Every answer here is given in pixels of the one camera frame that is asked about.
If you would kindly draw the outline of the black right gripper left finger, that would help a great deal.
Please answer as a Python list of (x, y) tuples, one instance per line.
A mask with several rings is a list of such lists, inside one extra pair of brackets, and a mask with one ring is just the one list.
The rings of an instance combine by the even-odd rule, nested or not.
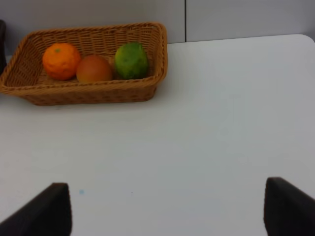
[(69, 236), (72, 209), (67, 183), (52, 183), (0, 223), (2, 236)]

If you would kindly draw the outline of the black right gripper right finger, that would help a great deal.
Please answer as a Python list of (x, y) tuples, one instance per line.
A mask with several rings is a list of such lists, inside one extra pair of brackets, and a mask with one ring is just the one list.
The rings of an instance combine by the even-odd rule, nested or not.
[(269, 236), (313, 236), (315, 200), (285, 179), (269, 177), (263, 220)]

